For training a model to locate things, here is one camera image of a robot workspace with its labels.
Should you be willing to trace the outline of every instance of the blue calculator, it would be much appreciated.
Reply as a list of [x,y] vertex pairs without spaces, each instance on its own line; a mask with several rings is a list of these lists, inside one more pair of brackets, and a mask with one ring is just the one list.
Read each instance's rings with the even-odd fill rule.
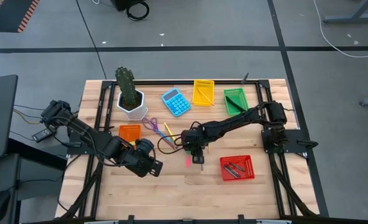
[[181,116],[191,109],[191,105],[184,98],[182,93],[180,93],[178,88],[172,88],[167,93],[163,94],[162,100],[175,117]]

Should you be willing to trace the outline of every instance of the yellow pencil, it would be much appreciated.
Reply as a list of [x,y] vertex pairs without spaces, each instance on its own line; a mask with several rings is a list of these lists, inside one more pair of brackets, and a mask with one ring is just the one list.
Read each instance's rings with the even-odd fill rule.
[[211,105],[213,105],[214,106],[214,104],[211,102],[211,100],[209,100],[209,98],[199,89],[199,88],[197,88],[197,90],[209,101],[209,103],[211,104]]
[[163,122],[163,124],[165,125],[167,131],[169,132],[169,135],[171,135],[171,138],[173,139],[173,142],[174,140],[176,140],[176,138],[173,135],[172,131],[170,130],[169,126],[167,126],[167,123],[166,122]]

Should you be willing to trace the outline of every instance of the plant pot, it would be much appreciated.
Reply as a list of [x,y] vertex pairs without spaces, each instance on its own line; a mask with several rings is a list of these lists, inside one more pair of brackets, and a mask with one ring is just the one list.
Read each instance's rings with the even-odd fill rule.
[[126,114],[126,117],[129,121],[135,121],[135,120],[141,120],[142,118],[144,118],[147,113],[148,113],[148,107],[147,105],[145,105],[145,96],[144,96],[144,93],[139,91],[139,90],[136,90],[140,95],[141,95],[141,104],[140,106],[134,108],[133,110],[126,110],[125,108],[123,108],[121,106],[121,95],[122,93],[119,93],[119,96],[117,96],[118,100],[117,100],[117,107],[119,109],[121,109],[124,114]]

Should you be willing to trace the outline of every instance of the green basket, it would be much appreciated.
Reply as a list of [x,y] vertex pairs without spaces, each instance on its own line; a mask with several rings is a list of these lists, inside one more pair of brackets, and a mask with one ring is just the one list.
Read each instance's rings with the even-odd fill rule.
[[233,100],[234,103],[236,103],[244,110],[249,109],[243,88],[224,90],[224,101],[226,102],[228,114],[237,115],[240,113],[240,111],[237,108],[235,108],[235,106],[227,102],[226,96],[228,96],[231,100]]

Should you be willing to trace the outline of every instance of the purple scissors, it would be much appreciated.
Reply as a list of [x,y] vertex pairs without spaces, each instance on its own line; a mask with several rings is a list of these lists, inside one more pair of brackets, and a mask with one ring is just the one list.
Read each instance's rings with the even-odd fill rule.
[[145,126],[145,128],[155,131],[157,134],[159,134],[159,136],[163,137],[163,140],[165,140],[167,144],[169,144],[172,148],[175,148],[173,142],[171,142],[171,140],[168,139],[166,135],[159,131],[157,118],[143,118],[142,124]]

